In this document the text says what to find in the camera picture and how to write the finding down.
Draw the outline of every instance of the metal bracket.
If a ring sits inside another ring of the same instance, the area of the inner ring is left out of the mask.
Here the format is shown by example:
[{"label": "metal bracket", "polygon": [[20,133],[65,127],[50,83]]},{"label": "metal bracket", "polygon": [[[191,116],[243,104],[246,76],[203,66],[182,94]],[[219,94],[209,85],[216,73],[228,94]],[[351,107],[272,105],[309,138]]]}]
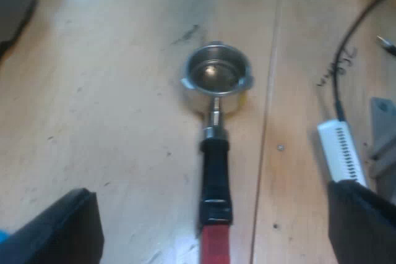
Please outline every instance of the metal bracket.
[{"label": "metal bracket", "polygon": [[375,164],[369,173],[378,194],[396,203],[396,106],[392,100],[371,98],[371,117],[374,142],[369,156]]}]

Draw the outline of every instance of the wooden table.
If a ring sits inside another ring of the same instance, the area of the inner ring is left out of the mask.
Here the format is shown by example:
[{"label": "wooden table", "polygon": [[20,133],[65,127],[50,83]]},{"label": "wooden table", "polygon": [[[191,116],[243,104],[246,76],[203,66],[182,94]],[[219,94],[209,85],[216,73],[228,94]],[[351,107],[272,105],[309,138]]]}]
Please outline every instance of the wooden table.
[{"label": "wooden table", "polygon": [[[226,119],[232,263],[336,263],[316,134],[334,113],[330,85],[316,83],[368,1],[40,0],[0,61],[0,226],[13,232],[86,187],[98,194],[103,264],[198,263],[202,123],[179,78],[193,49],[222,40],[256,79]],[[396,102],[395,61],[375,44],[396,41],[394,4],[361,27],[340,79],[362,160],[370,97]]]}]

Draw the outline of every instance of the blue object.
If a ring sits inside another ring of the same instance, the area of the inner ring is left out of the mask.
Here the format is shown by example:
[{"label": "blue object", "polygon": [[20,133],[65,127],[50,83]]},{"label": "blue object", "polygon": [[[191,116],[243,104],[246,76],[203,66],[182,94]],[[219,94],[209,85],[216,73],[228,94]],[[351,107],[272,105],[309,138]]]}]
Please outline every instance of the blue object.
[{"label": "blue object", "polygon": [[0,230],[0,243],[5,241],[7,239],[7,237],[8,237],[8,234],[5,233],[4,231]]}]

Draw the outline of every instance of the white connector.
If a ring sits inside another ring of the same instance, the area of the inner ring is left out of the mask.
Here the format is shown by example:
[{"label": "white connector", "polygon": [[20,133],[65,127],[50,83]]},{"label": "white connector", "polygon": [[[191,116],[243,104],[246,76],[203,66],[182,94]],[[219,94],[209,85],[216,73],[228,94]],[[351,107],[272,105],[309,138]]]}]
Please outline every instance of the white connector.
[{"label": "white connector", "polygon": [[330,120],[317,126],[333,181],[353,179],[367,187],[347,122]]}]

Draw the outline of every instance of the black cable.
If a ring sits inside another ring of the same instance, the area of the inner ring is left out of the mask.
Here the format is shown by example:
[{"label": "black cable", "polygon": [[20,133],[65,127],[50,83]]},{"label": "black cable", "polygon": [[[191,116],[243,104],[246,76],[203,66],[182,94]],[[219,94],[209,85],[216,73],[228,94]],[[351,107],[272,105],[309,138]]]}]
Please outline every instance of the black cable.
[{"label": "black cable", "polygon": [[359,17],[356,21],[352,24],[349,31],[347,31],[346,35],[344,36],[342,42],[338,46],[337,52],[334,56],[333,61],[333,91],[334,91],[334,100],[335,100],[335,112],[337,113],[338,120],[345,121],[345,114],[342,107],[342,103],[340,100],[340,91],[338,90],[338,82],[337,82],[337,71],[338,71],[338,63],[340,61],[341,53],[344,50],[344,47],[347,45],[349,39],[354,34],[356,29],[359,27],[361,22],[367,17],[367,15],[375,9],[382,1],[384,0],[373,0],[370,5],[365,8],[362,13],[360,13]]}]

